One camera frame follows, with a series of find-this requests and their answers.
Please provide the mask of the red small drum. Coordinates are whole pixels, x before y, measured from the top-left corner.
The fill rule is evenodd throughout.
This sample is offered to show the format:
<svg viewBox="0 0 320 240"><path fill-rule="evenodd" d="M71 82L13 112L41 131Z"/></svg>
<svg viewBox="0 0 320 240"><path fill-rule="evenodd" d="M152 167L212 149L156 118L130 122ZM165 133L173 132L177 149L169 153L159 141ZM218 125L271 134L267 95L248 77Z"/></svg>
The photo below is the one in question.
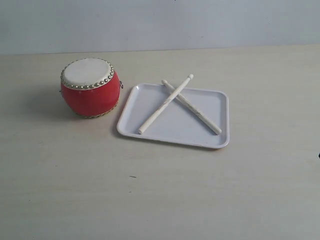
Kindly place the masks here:
<svg viewBox="0 0 320 240"><path fill-rule="evenodd" d="M114 66L97 57L75 60L60 75L62 98L74 113L86 118L113 110L123 87Z"/></svg>

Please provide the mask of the white drumstick one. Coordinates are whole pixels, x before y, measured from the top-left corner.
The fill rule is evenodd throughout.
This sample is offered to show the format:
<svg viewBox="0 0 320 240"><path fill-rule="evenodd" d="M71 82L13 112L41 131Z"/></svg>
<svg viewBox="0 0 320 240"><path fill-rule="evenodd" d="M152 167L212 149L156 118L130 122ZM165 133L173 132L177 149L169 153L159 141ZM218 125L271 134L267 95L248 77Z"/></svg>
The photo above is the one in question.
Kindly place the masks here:
<svg viewBox="0 0 320 240"><path fill-rule="evenodd" d="M161 81L162 84L172 92L175 90L173 86L171 86L166 80ZM191 110L201 121L203 121L215 134L220 135L222 130L212 122L208 117L205 116L203 112L201 112L196 106L192 105L190 101L188 101L184 96L180 93L176 96L176 98L189 110Z"/></svg>
<svg viewBox="0 0 320 240"><path fill-rule="evenodd" d="M155 121L155 119L165 110L165 108L177 97L177 95L186 87L186 85L194 78L193 74L188 77L166 98L159 108L140 126L139 134L143 134L147 128Z"/></svg>

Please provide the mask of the white rectangular plastic tray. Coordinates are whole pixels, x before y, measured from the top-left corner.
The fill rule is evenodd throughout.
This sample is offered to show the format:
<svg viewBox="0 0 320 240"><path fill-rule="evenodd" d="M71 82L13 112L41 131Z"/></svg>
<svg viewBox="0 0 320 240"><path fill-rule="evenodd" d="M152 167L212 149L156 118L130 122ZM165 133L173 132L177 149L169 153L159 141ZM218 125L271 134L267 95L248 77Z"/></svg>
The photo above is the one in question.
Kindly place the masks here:
<svg viewBox="0 0 320 240"><path fill-rule="evenodd" d="M185 88L182 95L221 130L215 134L178 100L172 101L152 125L143 133L139 127L169 95L161 84L140 83L134 86L123 107L117 131L126 137L187 145L208 149L221 149L230 141L229 98L217 90Z"/></svg>

